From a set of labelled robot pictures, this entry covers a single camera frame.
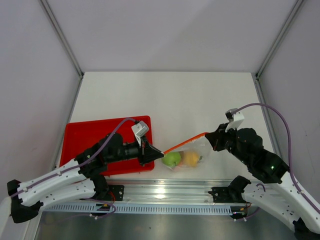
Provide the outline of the green apple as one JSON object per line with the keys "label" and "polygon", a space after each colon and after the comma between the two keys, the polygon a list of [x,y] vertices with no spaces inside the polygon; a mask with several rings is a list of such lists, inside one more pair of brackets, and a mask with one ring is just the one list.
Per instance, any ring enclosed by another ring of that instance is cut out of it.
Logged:
{"label": "green apple", "polygon": [[181,154],[179,152],[169,152],[162,158],[162,163],[169,168],[178,166],[181,162]]}

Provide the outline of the orange peach with leaf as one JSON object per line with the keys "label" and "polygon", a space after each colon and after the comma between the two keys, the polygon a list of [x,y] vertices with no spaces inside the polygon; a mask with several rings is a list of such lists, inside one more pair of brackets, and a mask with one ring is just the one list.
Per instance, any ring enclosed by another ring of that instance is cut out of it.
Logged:
{"label": "orange peach with leaf", "polygon": [[195,168],[200,160],[200,155],[196,151],[184,151],[181,160],[185,166]]}

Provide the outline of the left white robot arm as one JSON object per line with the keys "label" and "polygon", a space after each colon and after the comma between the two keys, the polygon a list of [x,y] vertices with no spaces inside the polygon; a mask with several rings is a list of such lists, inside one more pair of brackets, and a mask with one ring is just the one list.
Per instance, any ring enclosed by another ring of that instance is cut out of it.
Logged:
{"label": "left white robot arm", "polygon": [[102,173],[108,169],[109,164],[137,159],[144,166],[163,156],[163,152],[150,144],[145,136],[124,143],[119,133],[110,133],[45,175],[26,182],[16,179],[9,181],[9,215],[14,223],[19,224],[60,203],[84,199],[106,200],[111,194]]}

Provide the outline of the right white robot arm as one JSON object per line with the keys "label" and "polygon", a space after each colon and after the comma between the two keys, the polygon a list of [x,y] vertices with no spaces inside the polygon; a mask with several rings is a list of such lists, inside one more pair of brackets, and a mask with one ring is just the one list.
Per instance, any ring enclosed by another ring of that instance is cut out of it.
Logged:
{"label": "right white robot arm", "polygon": [[238,175],[227,187],[212,187],[209,194],[215,203],[253,203],[268,212],[294,233],[298,240],[320,238],[320,214],[296,189],[289,166],[275,153],[266,150],[263,139],[253,128],[228,129],[227,124],[204,136],[216,152],[228,151],[243,163],[261,186],[270,185],[284,201],[277,201],[264,189]]}

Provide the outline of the clear zip bag orange zipper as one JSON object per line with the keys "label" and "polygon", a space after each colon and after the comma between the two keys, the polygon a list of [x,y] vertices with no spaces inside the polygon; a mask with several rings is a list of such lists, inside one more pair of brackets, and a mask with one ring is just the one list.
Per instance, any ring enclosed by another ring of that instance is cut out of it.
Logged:
{"label": "clear zip bag orange zipper", "polygon": [[206,134],[200,133],[166,150],[161,159],[162,164],[172,171],[197,168],[209,158],[212,151]]}

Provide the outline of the red plastic tray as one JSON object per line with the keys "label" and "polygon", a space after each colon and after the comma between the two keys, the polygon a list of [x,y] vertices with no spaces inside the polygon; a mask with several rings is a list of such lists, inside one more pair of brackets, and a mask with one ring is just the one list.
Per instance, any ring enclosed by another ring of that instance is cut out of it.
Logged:
{"label": "red plastic tray", "polygon": [[[59,165],[63,166],[99,140],[111,133],[124,118],[112,118],[93,121],[68,123],[65,127],[64,139]],[[138,159],[110,163],[103,176],[141,173],[152,171],[155,163],[139,164]]]}

